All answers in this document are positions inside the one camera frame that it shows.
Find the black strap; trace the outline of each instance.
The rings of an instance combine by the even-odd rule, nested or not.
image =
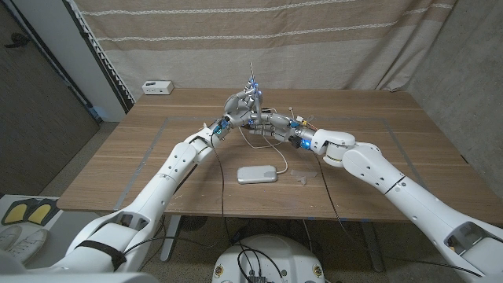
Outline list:
[[[112,265],[114,271],[116,271],[121,264],[126,262],[126,256],[124,256],[122,252],[116,250],[113,247],[110,247],[107,244],[96,241],[84,241],[80,243],[77,248],[78,247],[94,248],[98,251],[104,252],[107,255],[110,255],[112,257]]]

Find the door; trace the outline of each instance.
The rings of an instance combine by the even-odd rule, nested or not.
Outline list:
[[[0,193],[37,195],[99,126],[0,5]]]

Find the table top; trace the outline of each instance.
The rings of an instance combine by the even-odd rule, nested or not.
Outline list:
[[[67,211],[113,211],[124,208],[159,170],[173,147],[222,116],[230,89],[176,89],[169,96],[146,96],[126,115],[59,199]],[[383,90],[263,90],[263,107],[289,114],[314,115],[312,124],[346,131],[359,142],[371,142],[400,171],[452,208],[503,223],[503,204],[461,157],[446,136],[406,92]],[[255,146],[267,145],[244,131]],[[288,171],[277,182],[240,185],[237,169],[284,161],[272,148],[252,149],[238,130],[217,148],[222,161],[224,215],[292,219],[334,219],[321,175],[302,185],[291,170],[320,171],[315,155],[288,142],[277,148]],[[321,160],[329,192],[342,219],[405,221],[377,189],[343,168]],[[166,213],[222,216],[222,176],[214,156],[201,164],[172,197]]]

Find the blue led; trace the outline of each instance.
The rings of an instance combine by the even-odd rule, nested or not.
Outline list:
[[[303,139],[300,142],[300,147],[303,148],[303,149],[311,149],[311,141]]]

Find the gray curtain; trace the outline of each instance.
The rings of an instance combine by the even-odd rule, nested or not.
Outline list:
[[[124,81],[396,90],[455,0],[75,0]]]

